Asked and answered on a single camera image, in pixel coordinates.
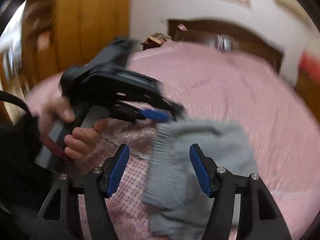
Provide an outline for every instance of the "bolt head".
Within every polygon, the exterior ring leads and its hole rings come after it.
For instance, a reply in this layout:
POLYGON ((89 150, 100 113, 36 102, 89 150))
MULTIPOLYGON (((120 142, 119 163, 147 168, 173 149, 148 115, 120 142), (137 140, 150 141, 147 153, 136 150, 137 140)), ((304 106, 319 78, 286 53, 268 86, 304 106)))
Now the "bolt head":
POLYGON ((254 180, 258 180, 260 177, 257 173, 252 173, 251 174, 251 178, 254 179, 254 180))
POLYGON ((102 171, 102 169, 100 167, 95 167, 92 169, 92 172, 95 174, 99 174, 102 171))
POLYGON ((59 179, 60 179, 60 180, 65 180, 67 177, 68 177, 68 175, 65 174, 65 173, 63 173, 63 174, 61 174, 61 175, 59 176, 59 179))
POLYGON ((219 173, 225 173, 226 172, 226 169, 224 167, 218 167, 217 168, 217 172, 219 173))

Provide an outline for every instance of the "human hand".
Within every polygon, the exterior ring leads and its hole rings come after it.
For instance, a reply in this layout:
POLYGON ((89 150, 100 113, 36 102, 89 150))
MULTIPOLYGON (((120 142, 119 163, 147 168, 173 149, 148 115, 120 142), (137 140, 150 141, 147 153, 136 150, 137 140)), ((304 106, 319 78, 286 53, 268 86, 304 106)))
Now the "human hand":
MULTIPOLYGON (((64 96, 44 105, 43 112, 39 118, 41 136, 47 136, 50 133, 57 118, 65 122, 73 122, 75 120, 75 114, 70 106, 70 101, 64 96)), ((71 159, 85 158, 88 153, 95 149, 107 125, 107 119, 100 119, 92 128, 74 128, 72 135, 68 134, 64 138, 67 145, 65 153, 71 159)))

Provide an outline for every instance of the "pink bedspread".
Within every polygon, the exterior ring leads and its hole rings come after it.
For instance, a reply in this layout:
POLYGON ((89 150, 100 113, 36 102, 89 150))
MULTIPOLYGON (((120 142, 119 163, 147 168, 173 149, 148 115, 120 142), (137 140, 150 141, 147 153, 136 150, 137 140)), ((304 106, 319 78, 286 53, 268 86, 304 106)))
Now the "pink bedspread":
MULTIPOLYGON (((133 54, 130 69, 162 81, 164 94, 182 103, 190 116, 240 122, 292 239, 303 235, 320 210, 320 133, 302 100, 268 63, 248 54, 172 43, 133 54)), ((34 113, 41 112, 41 102, 59 95, 59 78, 34 88, 27 100, 34 113)), ((140 202, 148 161, 135 153, 150 153, 154 128, 148 121, 112 122, 104 140, 78 165, 88 171, 101 165, 120 143, 127 143, 133 154, 118 192, 107 200, 108 209, 119 239, 153 239, 148 210, 140 202)), ((235 236, 233 230, 230 239, 235 236)))

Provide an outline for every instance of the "gray towel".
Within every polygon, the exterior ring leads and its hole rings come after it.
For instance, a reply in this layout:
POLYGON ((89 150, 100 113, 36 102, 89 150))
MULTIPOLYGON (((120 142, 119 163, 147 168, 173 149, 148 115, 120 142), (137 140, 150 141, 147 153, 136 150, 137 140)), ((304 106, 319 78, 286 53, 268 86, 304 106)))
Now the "gray towel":
MULTIPOLYGON (((254 152, 237 123, 181 120, 158 124, 142 198, 143 203, 154 207, 149 223, 156 236, 201 239, 207 225, 213 199, 201 191, 190 162, 193 143, 233 174, 248 176, 257 172, 254 152)), ((234 226, 238 225, 239 211, 240 196, 236 195, 234 226)))

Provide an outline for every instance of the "white wall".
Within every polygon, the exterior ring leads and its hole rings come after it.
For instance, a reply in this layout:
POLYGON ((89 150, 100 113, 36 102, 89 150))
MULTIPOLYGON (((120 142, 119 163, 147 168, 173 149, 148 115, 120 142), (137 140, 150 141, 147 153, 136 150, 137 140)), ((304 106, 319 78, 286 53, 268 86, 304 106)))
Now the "white wall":
POLYGON ((167 33, 168 18, 215 17, 241 23, 285 51, 281 74, 295 84, 299 59, 310 36, 295 16, 272 0, 251 0, 251 9, 221 0, 131 0, 130 36, 141 42, 167 33))

